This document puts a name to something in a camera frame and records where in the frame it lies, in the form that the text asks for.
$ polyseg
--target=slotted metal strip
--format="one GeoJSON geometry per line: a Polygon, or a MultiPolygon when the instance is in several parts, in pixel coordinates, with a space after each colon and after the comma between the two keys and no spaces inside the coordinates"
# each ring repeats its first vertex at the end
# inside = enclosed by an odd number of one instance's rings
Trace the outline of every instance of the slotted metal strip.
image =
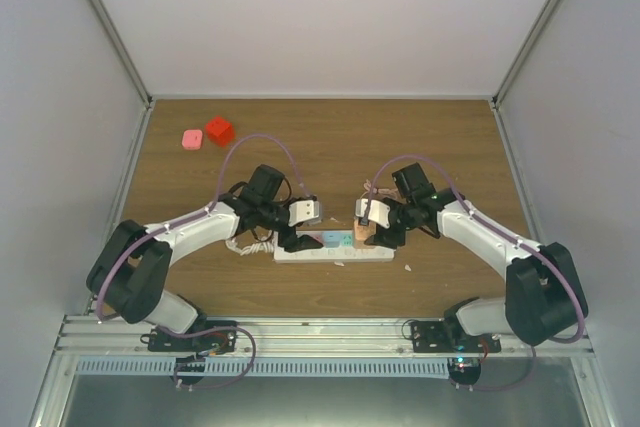
{"type": "MultiPolygon", "coordinates": [[[[240,373],[247,359],[207,359],[204,372],[182,375],[228,377],[240,373]]],[[[80,375],[172,375],[173,357],[82,356],[80,375]]],[[[253,377],[423,377],[447,379],[446,359],[304,359],[258,358],[253,377]]]]}

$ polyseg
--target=gray floor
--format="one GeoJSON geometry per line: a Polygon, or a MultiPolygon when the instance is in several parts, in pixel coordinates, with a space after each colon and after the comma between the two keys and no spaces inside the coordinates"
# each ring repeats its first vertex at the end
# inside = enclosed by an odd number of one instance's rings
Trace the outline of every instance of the gray floor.
{"type": "MultiPolygon", "coordinates": [[[[481,382],[517,379],[526,360],[491,360],[481,382]]],[[[216,379],[205,379],[213,382],[216,379]]],[[[66,427],[583,426],[570,364],[541,360],[509,392],[456,391],[434,379],[248,378],[221,390],[177,392],[168,378],[81,376],[66,427]]]]}

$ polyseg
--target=robotic arm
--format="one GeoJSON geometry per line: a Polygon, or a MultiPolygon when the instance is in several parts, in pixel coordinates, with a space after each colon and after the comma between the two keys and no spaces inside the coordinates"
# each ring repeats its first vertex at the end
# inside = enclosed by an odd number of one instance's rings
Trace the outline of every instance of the robotic arm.
{"type": "Polygon", "coordinates": [[[564,246],[544,246],[520,237],[480,214],[464,198],[466,208],[463,207],[451,189],[436,192],[417,163],[394,172],[392,177],[406,203],[373,200],[368,215],[368,200],[356,203],[360,223],[376,224],[375,234],[365,243],[395,249],[405,244],[408,230],[418,228],[436,239],[444,236],[461,243],[505,281],[504,298],[469,299],[445,312],[449,341],[454,348],[461,346],[466,337],[487,333],[514,333],[535,346],[576,322],[575,307],[563,286],[524,246],[540,252],[557,267],[586,317],[586,299],[571,254],[564,246]],[[484,222],[478,221],[479,215],[484,222]],[[497,232],[516,239],[515,244],[497,232]]]}
{"type": "Polygon", "coordinates": [[[169,267],[182,257],[208,244],[263,227],[278,233],[278,245],[287,252],[321,248],[308,235],[298,236],[296,227],[321,219],[315,197],[274,201],[285,180],[284,174],[267,165],[259,166],[238,196],[229,192],[218,199],[207,215],[189,221],[187,214],[169,224],[141,226],[132,220],[115,229],[87,277],[87,287],[98,294],[107,274],[136,240],[151,232],[165,230],[145,242],[132,254],[137,266],[123,264],[108,287],[105,301],[129,323],[146,321],[183,334],[197,332],[206,316],[187,300],[164,290],[169,267]]]}

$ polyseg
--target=red block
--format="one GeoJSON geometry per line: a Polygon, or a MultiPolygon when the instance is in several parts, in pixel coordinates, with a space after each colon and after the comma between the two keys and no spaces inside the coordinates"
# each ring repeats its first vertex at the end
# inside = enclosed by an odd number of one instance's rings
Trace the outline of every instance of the red block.
{"type": "Polygon", "coordinates": [[[215,142],[220,147],[227,145],[236,136],[231,123],[222,117],[215,117],[209,121],[204,130],[207,132],[207,137],[211,142],[215,142]]]}

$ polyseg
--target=orange block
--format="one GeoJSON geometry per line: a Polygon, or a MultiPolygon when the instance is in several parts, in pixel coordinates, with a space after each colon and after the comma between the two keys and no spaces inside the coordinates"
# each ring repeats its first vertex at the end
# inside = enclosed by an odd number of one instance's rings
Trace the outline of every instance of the orange block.
{"type": "Polygon", "coordinates": [[[215,117],[205,126],[205,132],[211,142],[215,142],[220,147],[224,147],[231,142],[236,134],[230,122],[222,117],[215,117]]]}

